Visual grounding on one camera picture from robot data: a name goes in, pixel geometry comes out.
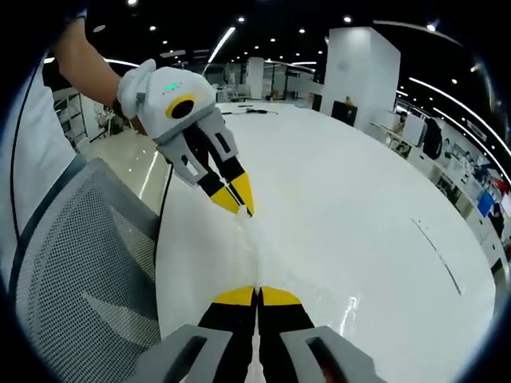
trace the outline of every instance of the black cable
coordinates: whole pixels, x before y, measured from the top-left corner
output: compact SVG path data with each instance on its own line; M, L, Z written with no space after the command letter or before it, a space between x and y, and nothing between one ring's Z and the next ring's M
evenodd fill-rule
M16 153L16 144L18 143L19 126L22 122L23 109L25 108L25 103L29 96L30 88L32 88L32 83L34 82L35 74L38 72L38 68L39 65L36 65L34 73L32 73L32 77L30 78L29 86L25 92L25 97L23 98L22 107L20 108L18 115L18 122L16 123L16 130L14 131L13 148L10 154L10 206L11 211L13 213L14 232L16 233L17 241L20 240L21 236L18 227L18 217L16 215L16 203L14 201L14 157Z
M81 110L81 121L83 122L83 130L85 132L85 137L89 138L89 135L87 134L87 125L85 125L85 117L83 116L83 105L81 104L81 93L78 94L78 99L80 101L80 110Z
M154 253L153 253L153 263L156 265L156 249L158 248L158 240L160 239L160 228L161 228L161 219L163 217L163 209L165 206L165 201L167 200L168 186L170 185L170 180L172 179L172 174L174 173L174 165L170 164L170 171L168 173L167 185L165 186L165 191L163 193L163 200L161 201L160 206L160 215L158 216L158 224L157 224L157 232L158 236L156 237L156 241L154 243Z
M241 112L241 113L233 113L233 112L222 112L222 116L225 116L225 115L239 115L239 114L268 114L268 113L273 113L273 114L278 114L277 112L274 112L272 110L265 110L265 109L247 109L245 110L244 112Z

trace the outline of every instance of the yellow ring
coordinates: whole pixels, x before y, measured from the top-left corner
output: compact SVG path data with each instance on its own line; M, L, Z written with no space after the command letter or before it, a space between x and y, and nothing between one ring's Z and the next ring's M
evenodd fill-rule
M179 105L181 102L183 101L193 101L195 102L195 97L193 96L193 94L185 94L177 99L175 99L168 107L167 109L165 110L165 116L167 116L167 118L170 118L171 120L173 120L172 118L172 111L174 110L174 108Z

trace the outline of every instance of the gray gripper base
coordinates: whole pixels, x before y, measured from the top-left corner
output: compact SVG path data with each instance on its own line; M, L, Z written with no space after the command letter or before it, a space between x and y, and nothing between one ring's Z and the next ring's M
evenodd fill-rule
M350 383L384 383L376 375L372 358L349 343L330 327L281 333L284 344L295 367L299 383L324 383L325 377L310 345L323 347L332 356L333 370L341 372Z
M225 127L224 118L218 108L213 108L210 113L203 115L199 120L195 121L195 124L211 141L222 162L238 155L234 136ZM155 140L157 143L156 148L172 163L174 171L179 178L187 184L196 185L200 179L208 174L208 171L193 155L184 139L182 131L164 140L166 136L165 134ZM188 166L184 164L184 158L188 161Z
M212 383L231 336L228 331L184 325L144 352L126 382L179 383L188 374L186 383Z

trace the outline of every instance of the white tabletop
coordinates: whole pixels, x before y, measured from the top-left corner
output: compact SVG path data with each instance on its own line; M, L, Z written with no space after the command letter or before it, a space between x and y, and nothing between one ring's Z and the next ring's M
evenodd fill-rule
M224 116L254 217L224 211L176 177L170 184L156 253L162 337L196 324L226 290L267 285L298 296L316 326L372 356L389 383L450 381L484 336L495 295L464 219L351 126L293 105L249 104L279 113Z

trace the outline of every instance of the cable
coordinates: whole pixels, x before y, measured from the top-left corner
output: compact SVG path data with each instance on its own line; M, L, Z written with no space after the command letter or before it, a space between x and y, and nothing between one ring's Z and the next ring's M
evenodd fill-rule
M14 157L16 153L16 144L18 143L19 126L22 122L23 109L25 108L25 103L29 96L30 89L32 88L32 83L34 82L35 75L38 72L38 68L39 65L36 65L34 73L32 73L32 77L30 78L29 86L26 89L25 97L23 98L22 107L20 108L18 115L18 122L16 123L16 130L14 131L13 148L10 154L10 206L13 213L14 232L16 233L16 240L18 242L21 236L18 227L18 217L16 215L16 203L14 201Z
M225 116L225 115L238 115L238 114L268 114L268 113L273 113L273 114L278 114L277 112L274 112L272 110L265 110L265 109L247 109L245 110L244 112L241 112L241 113L233 113L233 112L222 112L222 116Z
M161 206L160 206L160 215L158 217L158 225L157 225L157 232L158 232L158 237L156 238L156 241L154 243L154 253L153 253L153 263L154 265L156 265L156 249L158 248L158 241L160 240L160 228L161 228L161 220L163 218L163 209L164 209L164 206L165 206L165 201L167 200L167 193L168 193L168 186L170 185L170 181L172 179L172 174L174 173L174 165L170 164L170 169L168 171L168 180L167 180L167 185L165 186L165 191L163 193L163 200L161 201Z

